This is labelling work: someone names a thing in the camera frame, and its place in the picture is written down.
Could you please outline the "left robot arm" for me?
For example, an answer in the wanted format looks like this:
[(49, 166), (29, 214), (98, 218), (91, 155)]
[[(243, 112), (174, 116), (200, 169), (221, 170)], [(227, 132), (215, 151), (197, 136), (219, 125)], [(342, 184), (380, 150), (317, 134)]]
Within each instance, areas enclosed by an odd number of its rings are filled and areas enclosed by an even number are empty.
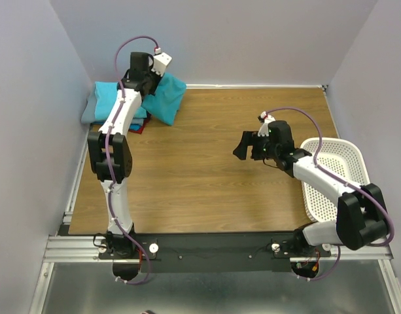
[(99, 131), (88, 134), (87, 143), (92, 172), (105, 194), (109, 224), (101, 251), (131, 257), (135, 251), (147, 256), (131, 238), (133, 220), (128, 205), (127, 183), (133, 159), (127, 134), (136, 111), (147, 95), (155, 94), (172, 57), (155, 48), (153, 54), (132, 52), (130, 67), (116, 85), (113, 108)]

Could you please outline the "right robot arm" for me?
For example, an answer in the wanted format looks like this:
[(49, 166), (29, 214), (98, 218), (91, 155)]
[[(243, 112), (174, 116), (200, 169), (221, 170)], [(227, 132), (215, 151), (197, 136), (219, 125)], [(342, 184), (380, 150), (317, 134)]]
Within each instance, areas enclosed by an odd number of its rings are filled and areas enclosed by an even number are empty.
[(295, 230), (292, 250), (307, 256), (322, 244), (343, 245), (353, 251), (389, 242), (394, 234), (380, 188), (359, 185), (323, 168), (315, 155), (297, 148), (284, 120), (266, 122), (258, 131), (244, 131), (233, 151), (240, 160), (273, 160), (281, 171), (308, 184), (337, 208), (336, 218), (312, 222)]

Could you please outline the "teal t-shirt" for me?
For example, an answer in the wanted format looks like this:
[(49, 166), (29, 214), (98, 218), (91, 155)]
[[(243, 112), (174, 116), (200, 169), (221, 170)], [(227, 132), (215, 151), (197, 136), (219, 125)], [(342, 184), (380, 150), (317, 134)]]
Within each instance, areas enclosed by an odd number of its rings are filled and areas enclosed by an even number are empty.
[(147, 95), (142, 108), (168, 126), (174, 125), (186, 92), (186, 84), (170, 73), (161, 78), (154, 95)]

